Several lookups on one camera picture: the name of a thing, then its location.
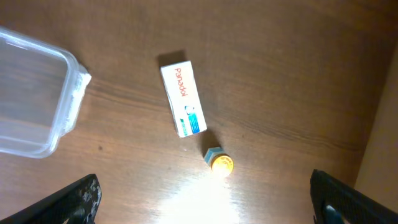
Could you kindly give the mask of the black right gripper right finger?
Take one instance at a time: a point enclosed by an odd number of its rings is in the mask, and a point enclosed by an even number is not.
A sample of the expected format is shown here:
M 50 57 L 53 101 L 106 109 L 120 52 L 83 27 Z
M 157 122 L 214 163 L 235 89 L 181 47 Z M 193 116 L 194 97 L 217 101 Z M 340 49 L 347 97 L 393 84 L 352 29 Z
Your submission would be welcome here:
M 397 223 L 397 213 L 322 170 L 310 178 L 313 221 L 321 223 Z

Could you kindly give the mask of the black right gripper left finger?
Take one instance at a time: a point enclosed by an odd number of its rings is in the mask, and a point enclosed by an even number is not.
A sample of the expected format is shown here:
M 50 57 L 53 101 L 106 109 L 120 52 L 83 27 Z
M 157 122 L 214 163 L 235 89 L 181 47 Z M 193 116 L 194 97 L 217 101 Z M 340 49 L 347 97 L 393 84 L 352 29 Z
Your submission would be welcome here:
M 94 224 L 102 191 L 96 174 L 88 174 L 1 223 Z

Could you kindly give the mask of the gold lid small jar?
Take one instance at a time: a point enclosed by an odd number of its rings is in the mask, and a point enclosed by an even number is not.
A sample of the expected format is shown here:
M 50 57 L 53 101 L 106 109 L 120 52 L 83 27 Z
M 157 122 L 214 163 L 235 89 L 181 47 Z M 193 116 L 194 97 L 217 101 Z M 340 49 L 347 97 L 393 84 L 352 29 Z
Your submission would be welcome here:
M 222 147 L 209 148 L 205 154 L 204 160 L 211 168 L 212 172 L 222 178 L 229 176 L 234 169 L 232 158 Z

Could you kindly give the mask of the white Panadol box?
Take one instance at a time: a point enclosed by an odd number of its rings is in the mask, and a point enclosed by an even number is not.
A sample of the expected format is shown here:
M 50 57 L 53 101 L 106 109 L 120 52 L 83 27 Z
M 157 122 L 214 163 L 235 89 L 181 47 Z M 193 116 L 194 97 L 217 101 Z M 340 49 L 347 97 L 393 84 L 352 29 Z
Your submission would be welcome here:
M 191 61 L 160 68 L 179 137 L 207 130 Z

